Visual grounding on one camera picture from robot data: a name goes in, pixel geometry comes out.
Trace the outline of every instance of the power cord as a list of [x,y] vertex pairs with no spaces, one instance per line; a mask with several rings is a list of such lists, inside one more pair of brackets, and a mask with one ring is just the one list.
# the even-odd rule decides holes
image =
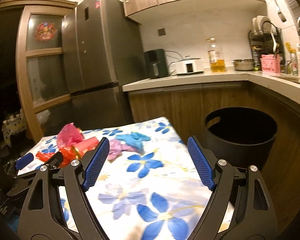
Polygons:
[[[169,64],[169,66],[168,66],[168,69],[170,68],[171,64],[173,64],[173,63],[176,63],[176,62],[171,62],[171,63]],[[175,71],[177,71],[177,70],[172,71],[172,72],[169,74],[169,77],[170,77],[170,76],[176,76],[177,74],[172,75],[172,73],[175,72]]]
[[[176,54],[178,54],[178,55],[181,57],[182,60],[184,59],[183,56],[182,56],[179,52],[177,52],[177,51],[173,51],[173,50],[165,50],[165,52],[173,52],[173,53],[176,53]],[[168,66],[168,69],[170,68],[171,64],[173,64],[173,63],[176,63],[176,61],[171,62],[171,63],[169,64],[169,66]],[[172,73],[174,73],[175,71],[176,71],[176,70],[172,71],[172,72],[170,73],[169,76],[176,76],[177,74],[172,75]]]
[[173,52],[173,53],[176,53],[176,54],[178,54],[178,55],[181,57],[181,59],[184,59],[183,56],[182,56],[179,52],[176,52],[176,51],[173,51],[173,50],[165,50],[165,52]]

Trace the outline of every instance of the plate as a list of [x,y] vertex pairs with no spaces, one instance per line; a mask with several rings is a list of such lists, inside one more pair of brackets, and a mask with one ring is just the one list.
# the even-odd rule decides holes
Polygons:
[[252,19],[252,33],[256,33],[258,31],[257,18]]
[[270,23],[265,23],[263,25],[263,23],[266,21],[270,22],[270,19],[267,16],[258,15],[256,21],[257,21],[257,30],[258,31],[264,31],[267,33],[270,32],[272,25]]

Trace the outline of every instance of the hanging utensil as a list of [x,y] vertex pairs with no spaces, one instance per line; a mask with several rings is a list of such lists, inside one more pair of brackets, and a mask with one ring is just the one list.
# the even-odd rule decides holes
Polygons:
[[281,20],[283,23],[286,22],[287,19],[286,19],[286,17],[284,16],[284,14],[282,13],[282,11],[280,10],[280,7],[279,7],[277,1],[274,0],[274,2],[275,2],[275,4],[277,5],[277,14],[278,14],[280,20]]

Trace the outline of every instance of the black trash bin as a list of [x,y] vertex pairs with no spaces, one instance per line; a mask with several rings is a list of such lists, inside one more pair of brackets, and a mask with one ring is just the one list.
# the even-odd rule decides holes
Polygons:
[[206,117],[203,146],[232,166],[246,169],[255,165],[261,170],[276,134],[277,124],[268,114],[248,107],[227,107]]

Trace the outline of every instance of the pink plastic bag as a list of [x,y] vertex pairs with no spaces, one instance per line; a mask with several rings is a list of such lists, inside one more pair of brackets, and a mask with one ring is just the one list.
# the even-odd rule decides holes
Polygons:
[[72,146],[76,143],[82,142],[84,137],[82,133],[74,126],[73,123],[66,124],[57,135],[57,146]]

